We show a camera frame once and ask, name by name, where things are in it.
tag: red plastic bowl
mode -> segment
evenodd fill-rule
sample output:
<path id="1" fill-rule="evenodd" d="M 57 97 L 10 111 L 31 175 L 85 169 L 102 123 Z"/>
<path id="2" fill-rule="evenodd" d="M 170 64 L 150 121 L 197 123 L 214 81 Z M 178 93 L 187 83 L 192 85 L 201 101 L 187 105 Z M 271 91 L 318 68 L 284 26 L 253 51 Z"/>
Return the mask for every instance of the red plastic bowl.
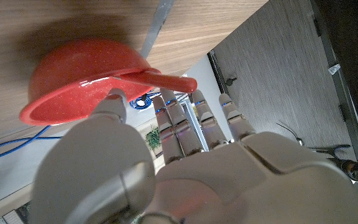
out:
<path id="1" fill-rule="evenodd" d="M 112 88 L 131 101 L 153 87 L 112 76 L 160 73 L 130 47 L 112 40 L 76 40 L 48 54 L 35 69 L 29 85 L 29 104 L 20 119 L 31 125 L 50 125 L 86 118 Z"/>

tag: blue wire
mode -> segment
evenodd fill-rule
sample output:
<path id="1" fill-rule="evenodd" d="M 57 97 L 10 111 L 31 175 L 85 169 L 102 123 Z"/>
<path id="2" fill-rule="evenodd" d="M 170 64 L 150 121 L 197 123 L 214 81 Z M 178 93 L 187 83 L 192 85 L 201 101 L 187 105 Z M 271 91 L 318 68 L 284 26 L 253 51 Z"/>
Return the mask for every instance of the blue wire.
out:
<path id="1" fill-rule="evenodd" d="M 14 152 L 16 150 L 19 150 L 19 149 L 23 148 L 24 146 L 30 144 L 34 140 L 53 140 L 53 139 L 61 139 L 62 138 L 62 137 L 40 137 L 40 135 L 43 134 L 44 132 L 46 132 L 46 130 L 48 130 L 49 128 L 50 128 L 50 125 L 44 127 L 43 130 L 38 132 L 32 138 L 21 138 L 21 139 L 15 139 L 15 140 L 12 140 L 12 141 L 7 141 L 7 142 L 0 143 L 0 147 L 3 147 L 3 146 L 6 146 L 8 144 L 15 143 L 15 142 L 25 141 L 25 143 L 21 144 L 20 146 L 17 146 L 15 148 L 11 149 L 11 150 L 8 150 L 6 152 L 1 153 L 0 157 L 8 155 L 9 153 L 12 153 L 12 152 Z"/>
<path id="2" fill-rule="evenodd" d="M 158 94 L 160 94 L 160 93 L 159 92 L 158 93 L 146 93 L 146 99 L 144 101 L 143 106 L 139 106 L 137 104 L 138 101 L 142 100 L 142 96 L 140 96 L 140 97 L 136 98 L 135 100 L 132 100 L 131 102 L 129 102 L 129 105 L 134 109 L 144 110 L 144 109 L 148 108 L 153 103 L 153 100 L 151 99 L 151 96 L 155 96 L 155 95 L 158 95 Z"/>

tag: wooden table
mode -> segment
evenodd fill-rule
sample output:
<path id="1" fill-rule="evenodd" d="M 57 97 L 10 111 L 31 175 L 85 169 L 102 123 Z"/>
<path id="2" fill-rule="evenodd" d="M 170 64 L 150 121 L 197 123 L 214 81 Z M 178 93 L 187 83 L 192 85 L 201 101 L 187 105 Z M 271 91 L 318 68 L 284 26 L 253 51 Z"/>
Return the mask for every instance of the wooden table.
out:
<path id="1" fill-rule="evenodd" d="M 165 74 L 182 75 L 266 2 L 176 0 L 147 60 Z M 40 129 L 22 123 L 19 112 L 27 104 L 32 71 L 45 54 L 69 40 L 87 37 L 118 40 L 140 51 L 158 4 L 157 0 L 0 1 L 0 142 Z"/>

